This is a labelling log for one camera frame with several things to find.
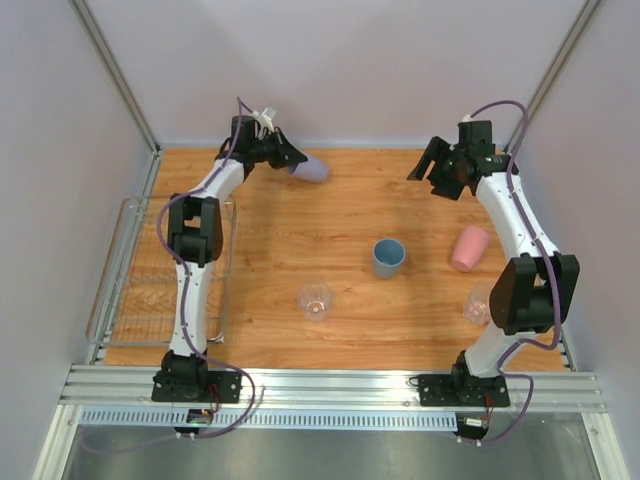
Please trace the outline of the purple plastic cup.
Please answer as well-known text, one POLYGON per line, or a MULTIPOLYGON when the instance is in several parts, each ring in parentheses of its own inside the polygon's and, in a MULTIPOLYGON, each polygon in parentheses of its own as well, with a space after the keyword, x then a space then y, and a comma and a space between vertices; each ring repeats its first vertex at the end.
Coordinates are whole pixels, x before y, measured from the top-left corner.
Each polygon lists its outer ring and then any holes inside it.
POLYGON ((306 155, 306 160, 288 168, 288 173, 300 180, 321 184, 329 179, 329 166, 313 155, 306 155))

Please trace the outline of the pink plastic cup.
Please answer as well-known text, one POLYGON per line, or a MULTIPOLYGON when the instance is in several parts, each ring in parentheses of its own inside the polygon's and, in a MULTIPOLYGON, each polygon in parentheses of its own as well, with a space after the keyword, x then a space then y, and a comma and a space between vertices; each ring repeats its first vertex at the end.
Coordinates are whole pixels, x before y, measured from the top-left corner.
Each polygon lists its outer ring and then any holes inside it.
POLYGON ((490 234, 477 226, 465 227, 453 249, 451 264, 461 272, 474 269, 483 257, 490 243, 490 234))

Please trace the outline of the blue plastic cup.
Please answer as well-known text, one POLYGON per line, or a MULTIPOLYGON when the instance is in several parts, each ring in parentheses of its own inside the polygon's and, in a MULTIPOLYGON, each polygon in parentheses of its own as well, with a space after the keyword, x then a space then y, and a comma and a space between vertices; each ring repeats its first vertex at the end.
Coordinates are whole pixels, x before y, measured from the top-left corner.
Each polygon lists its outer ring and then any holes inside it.
POLYGON ((379 279, 394 277, 406 258, 404 245, 396 239, 384 238, 373 247, 372 260, 374 275, 379 279))

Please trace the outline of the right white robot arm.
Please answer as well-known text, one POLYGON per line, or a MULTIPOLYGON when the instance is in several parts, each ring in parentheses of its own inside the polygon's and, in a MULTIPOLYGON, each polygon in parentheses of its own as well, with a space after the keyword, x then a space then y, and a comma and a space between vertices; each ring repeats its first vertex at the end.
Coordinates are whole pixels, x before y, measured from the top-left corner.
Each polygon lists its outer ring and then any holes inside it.
POLYGON ((459 353, 448 374, 418 378, 423 406, 510 404, 501 367, 538 336, 560 334, 576 288, 580 264, 548 239, 521 189, 511 156, 499 154, 488 120, 466 118, 458 141, 433 137, 409 179, 427 179, 432 194, 458 199, 469 189, 491 219, 506 266, 489 295, 491 318, 481 337, 459 353))

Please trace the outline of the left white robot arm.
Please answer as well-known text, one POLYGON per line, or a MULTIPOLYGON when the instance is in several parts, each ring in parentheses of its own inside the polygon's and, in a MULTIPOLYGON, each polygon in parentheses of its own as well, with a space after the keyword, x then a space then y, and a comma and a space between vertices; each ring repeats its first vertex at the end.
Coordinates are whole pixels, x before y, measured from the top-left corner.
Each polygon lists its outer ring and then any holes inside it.
POLYGON ((258 163, 284 169, 308 161, 273 124, 273 111, 231 120, 231 136, 213 167, 193 189, 175 194, 161 209, 157 233, 176 262, 176 313, 169 349, 154 376, 155 402, 199 402, 214 392, 206 359, 207 298, 224 244, 222 207, 258 163))

